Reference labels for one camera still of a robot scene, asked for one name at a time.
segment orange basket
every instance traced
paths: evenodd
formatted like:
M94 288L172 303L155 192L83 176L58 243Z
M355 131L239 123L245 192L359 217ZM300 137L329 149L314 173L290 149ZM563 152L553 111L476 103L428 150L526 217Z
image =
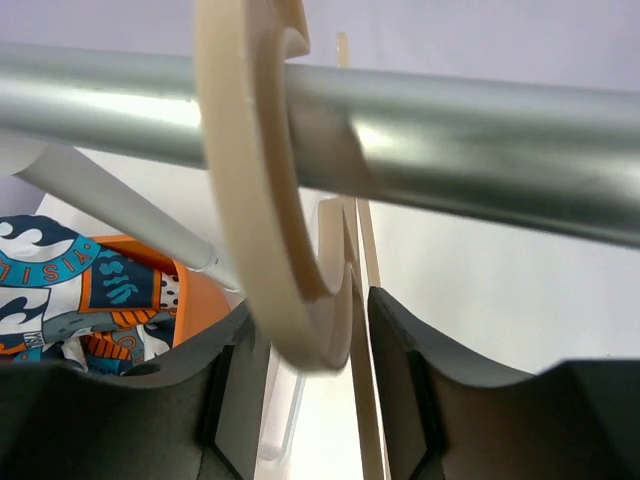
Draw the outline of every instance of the orange basket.
M180 302L176 313L173 346L222 320L231 311L222 289L210 278L147 247L127 235L93 237L93 240L148 267L177 275Z

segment patterned fabric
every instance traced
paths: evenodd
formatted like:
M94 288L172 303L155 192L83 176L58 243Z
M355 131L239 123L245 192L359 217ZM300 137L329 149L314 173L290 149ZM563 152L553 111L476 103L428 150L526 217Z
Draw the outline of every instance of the patterned fabric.
M178 278L42 216L0 217L0 361L121 375L173 343Z

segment orange laundry bin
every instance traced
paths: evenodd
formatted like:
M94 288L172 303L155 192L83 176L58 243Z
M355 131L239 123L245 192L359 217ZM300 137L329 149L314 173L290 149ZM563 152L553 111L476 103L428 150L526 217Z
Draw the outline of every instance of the orange laundry bin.
M93 240L142 265L178 276L180 301L173 334L174 347L222 320L231 311L222 289L213 280L192 272L137 240L127 235L94 237Z

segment horizontal metal bar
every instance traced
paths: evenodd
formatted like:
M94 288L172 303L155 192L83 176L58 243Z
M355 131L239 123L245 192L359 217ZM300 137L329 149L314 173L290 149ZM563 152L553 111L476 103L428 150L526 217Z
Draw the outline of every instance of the horizontal metal bar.
M300 184L640 247L640 95L288 65ZM0 128L202 168L192 63L0 45Z

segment white surface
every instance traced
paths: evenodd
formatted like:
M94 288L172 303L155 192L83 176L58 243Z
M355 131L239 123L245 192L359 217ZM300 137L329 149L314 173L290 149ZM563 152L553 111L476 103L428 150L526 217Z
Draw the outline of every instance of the white surface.
M345 31L355 68L640 89L634 0L305 3L307 63L334 64L335 34ZM3 0L0 39L184 54L191 8L179 0ZM127 181L152 191L185 226L219 240L200 172L101 158L114 160L118 174L130 169ZM54 203L43 211L73 217L88 233L109 230ZM372 214L384 286L471 348L530 371L567 356L638 356L637 252L388 206ZM290 478L361 477L352 392L348 369L308 380Z

